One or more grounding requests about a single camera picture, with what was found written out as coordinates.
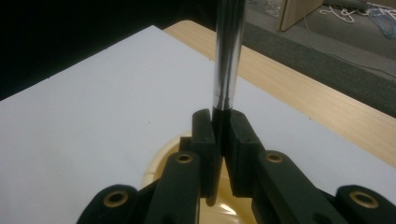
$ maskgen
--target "wooden surface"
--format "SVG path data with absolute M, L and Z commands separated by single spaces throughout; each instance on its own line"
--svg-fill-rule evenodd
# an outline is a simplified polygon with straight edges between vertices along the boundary
M 181 21 L 165 32 L 215 59 L 216 34 L 205 27 Z M 238 75 L 396 167 L 395 118 L 245 47 Z

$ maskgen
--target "black plastic part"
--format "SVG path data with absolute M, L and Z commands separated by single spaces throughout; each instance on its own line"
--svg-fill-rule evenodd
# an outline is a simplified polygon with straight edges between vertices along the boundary
M 259 163 L 257 177 L 281 223 L 347 223 L 289 157 L 264 151 Z
M 178 151 L 191 151 L 191 137 L 180 137 Z
M 230 129 L 231 109 L 219 110 L 213 108 L 212 126 L 215 134 L 216 144 L 221 154 L 224 155 L 228 144 L 228 130 Z
M 224 153 L 231 189 L 236 197 L 252 197 L 256 182 L 256 164 L 262 142 L 254 133 L 247 117 L 236 110 L 231 114 L 229 145 Z
M 208 109 L 197 111 L 192 116 L 191 151 L 201 158 L 201 197 L 206 198 L 208 205 L 213 205 L 219 187 L 222 157 L 216 147 Z
M 200 158 L 188 151 L 169 156 L 145 223 L 198 223 Z
M 349 223 L 396 223 L 395 205 L 380 194 L 361 186 L 339 188 L 335 195 L 335 206 Z
M 77 224 L 127 224 L 137 205 L 136 189 L 114 185 L 95 195 L 78 219 Z
M 131 218 L 133 221 L 132 223 L 144 223 L 152 197 L 154 196 L 154 192 L 159 181 L 160 179 L 157 179 L 156 181 L 139 190 L 137 193 L 137 207 L 134 210 L 134 214 Z
M 280 223 L 275 208 L 271 205 L 269 198 L 264 190 L 262 190 L 262 186 L 259 183 L 255 184 L 253 190 L 251 210 L 258 224 Z

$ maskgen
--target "cable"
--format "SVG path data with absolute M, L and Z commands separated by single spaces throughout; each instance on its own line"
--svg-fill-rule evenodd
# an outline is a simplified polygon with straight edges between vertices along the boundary
M 334 57 L 336 57 L 336 58 L 338 58 L 338 59 L 341 59 L 342 61 L 344 61 L 344 62 L 346 62 L 346 63 L 350 63 L 350 64 L 353 64 L 353 65 L 356 65 L 356 66 L 359 66 L 359 67 L 362 67 L 362 68 L 366 68 L 366 69 L 371 69 L 371 70 L 374 70 L 374 71 L 377 71 L 377 72 L 382 72 L 382 73 L 384 73 L 384 74 L 386 74 L 386 75 L 388 75 L 388 76 L 390 76 L 390 77 L 396 78 L 395 75 L 393 75 L 393 74 L 391 74 L 391 73 L 389 73 L 389 72 L 387 72 L 387 71 L 385 71 L 385 70 L 383 70 L 383 69 L 374 68 L 374 67 L 366 66 L 366 65 L 362 65 L 362 64 L 359 64 L 359 63 L 354 63 L 354 62 L 352 62 L 352 61 L 350 61 L 350 60 L 344 58 L 343 56 L 341 56 L 341 55 L 339 55 L 339 54 L 337 54 L 337 53 L 327 52 L 327 51 L 320 50 L 320 49 L 318 49 L 317 47 L 315 47 L 315 46 L 312 44 L 312 38 L 311 38 L 311 33 L 312 33 L 312 32 L 311 32 L 311 29 L 309 29 L 308 22 L 307 22 L 307 20 L 306 20 L 305 0 L 303 0 L 303 10 L 304 10 L 304 22 L 305 22 L 306 29 L 308 30 L 308 42 L 309 42 L 309 45 L 311 46 L 312 49 L 314 49 L 314 50 L 316 50 L 316 51 L 318 51 L 318 52 L 320 52 L 320 53 L 324 53 L 324 54 L 327 54 L 327 55 L 334 56 Z
M 348 23 L 353 23 L 355 22 L 355 20 L 353 19 L 353 17 L 351 16 L 353 13 L 355 13 L 355 11 L 351 11 L 351 12 L 347 12 L 347 9 L 343 8 L 341 10 L 341 16 L 339 16 L 337 13 L 335 13 L 335 11 L 332 9 L 332 6 L 329 6 L 330 10 L 325 10 L 322 9 L 319 11 L 320 14 L 326 14 L 326 13 L 332 13 L 334 16 L 336 16 L 338 19 L 340 19 L 341 21 L 344 22 L 348 22 Z

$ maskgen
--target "brass insert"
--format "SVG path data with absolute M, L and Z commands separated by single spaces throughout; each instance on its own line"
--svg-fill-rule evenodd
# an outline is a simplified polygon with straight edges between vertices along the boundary
M 373 196 L 361 191 L 352 191 L 349 193 L 349 197 L 353 202 L 366 208 L 377 208 L 379 206 L 378 201 Z
M 189 155 L 181 155 L 177 157 L 177 161 L 180 163 L 189 163 L 190 161 L 192 161 L 192 157 Z
M 268 161 L 271 162 L 282 162 L 283 157 L 281 155 L 275 154 L 275 153 L 268 153 L 265 157 Z
M 105 197 L 103 204 L 106 207 L 114 208 L 123 205 L 128 200 L 128 193 L 125 190 L 115 190 Z

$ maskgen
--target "chrome rod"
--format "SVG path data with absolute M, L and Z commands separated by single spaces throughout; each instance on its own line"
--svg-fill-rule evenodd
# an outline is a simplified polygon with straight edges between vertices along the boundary
M 245 0 L 219 0 L 213 107 L 233 108 L 245 21 Z

